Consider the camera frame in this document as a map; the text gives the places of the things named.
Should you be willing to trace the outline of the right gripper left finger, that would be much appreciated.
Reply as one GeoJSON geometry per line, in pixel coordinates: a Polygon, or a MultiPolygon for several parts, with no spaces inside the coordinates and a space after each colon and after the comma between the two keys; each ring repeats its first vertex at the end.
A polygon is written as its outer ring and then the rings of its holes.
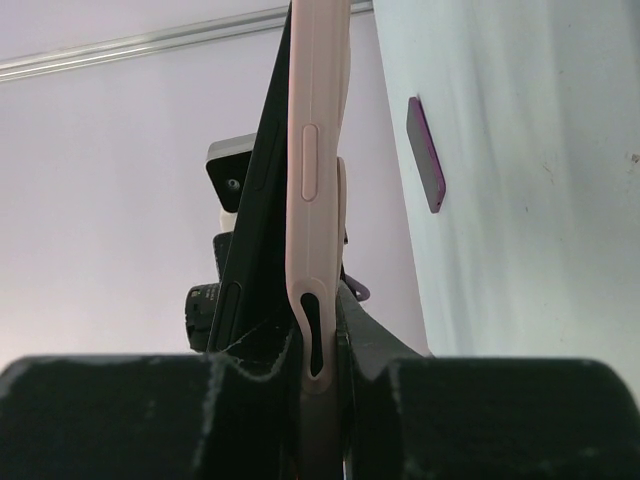
{"type": "Polygon", "coordinates": [[[1,376],[5,479],[286,479],[298,340],[207,355],[29,356],[1,376]]]}

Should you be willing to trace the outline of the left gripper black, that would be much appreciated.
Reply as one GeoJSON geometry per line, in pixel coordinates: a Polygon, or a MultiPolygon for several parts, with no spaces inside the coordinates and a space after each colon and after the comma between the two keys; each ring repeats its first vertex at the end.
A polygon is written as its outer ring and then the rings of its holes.
{"type": "MultiPolygon", "coordinates": [[[[233,233],[220,233],[213,238],[213,251],[217,273],[222,279],[233,233]]],[[[220,284],[192,287],[185,302],[186,335],[191,350],[206,350],[214,320],[220,284]]]]}

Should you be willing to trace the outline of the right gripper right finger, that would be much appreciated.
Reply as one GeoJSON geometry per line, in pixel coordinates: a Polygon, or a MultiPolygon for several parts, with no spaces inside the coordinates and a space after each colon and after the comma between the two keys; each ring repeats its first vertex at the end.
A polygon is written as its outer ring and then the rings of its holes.
{"type": "Polygon", "coordinates": [[[348,478],[638,477],[639,410],[609,366],[422,356],[350,291],[338,308],[348,478]]]}

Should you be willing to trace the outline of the pink silicone phone case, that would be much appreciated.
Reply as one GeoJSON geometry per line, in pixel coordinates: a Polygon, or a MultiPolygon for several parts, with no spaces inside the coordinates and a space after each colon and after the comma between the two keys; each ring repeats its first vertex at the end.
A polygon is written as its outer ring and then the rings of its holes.
{"type": "Polygon", "coordinates": [[[348,1],[291,5],[285,277],[302,336],[298,475],[339,479],[336,301],[346,173],[338,155],[350,71],[348,1]]]}

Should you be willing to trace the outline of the black phone from blue case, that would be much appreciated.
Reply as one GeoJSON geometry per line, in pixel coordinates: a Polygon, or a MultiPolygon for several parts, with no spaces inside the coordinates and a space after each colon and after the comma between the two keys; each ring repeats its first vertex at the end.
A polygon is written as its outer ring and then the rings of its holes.
{"type": "Polygon", "coordinates": [[[424,109],[416,96],[408,99],[406,132],[430,212],[437,214],[446,194],[446,181],[424,109]]]}

